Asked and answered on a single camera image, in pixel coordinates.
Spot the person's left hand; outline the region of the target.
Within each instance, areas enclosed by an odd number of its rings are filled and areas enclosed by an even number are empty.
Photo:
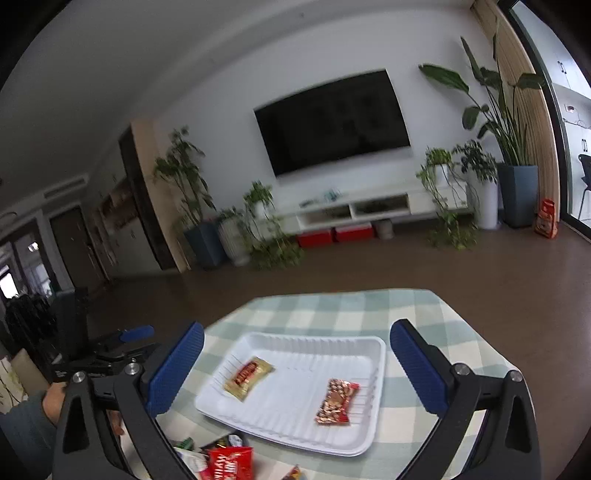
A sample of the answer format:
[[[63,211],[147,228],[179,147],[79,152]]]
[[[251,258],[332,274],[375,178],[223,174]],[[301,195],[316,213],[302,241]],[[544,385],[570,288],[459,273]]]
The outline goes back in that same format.
[[[65,401],[66,382],[52,383],[42,400],[42,409],[48,420],[56,426],[60,419],[61,410]],[[122,417],[118,411],[108,411],[111,428],[116,436],[123,436],[125,431]]]

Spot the person's left forearm grey sleeve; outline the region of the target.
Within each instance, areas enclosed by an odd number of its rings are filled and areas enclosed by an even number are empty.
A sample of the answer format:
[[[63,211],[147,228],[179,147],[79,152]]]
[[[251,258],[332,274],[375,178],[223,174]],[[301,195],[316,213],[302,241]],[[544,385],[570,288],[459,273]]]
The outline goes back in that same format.
[[[1,414],[1,478],[47,479],[52,472],[56,426],[37,393]]]

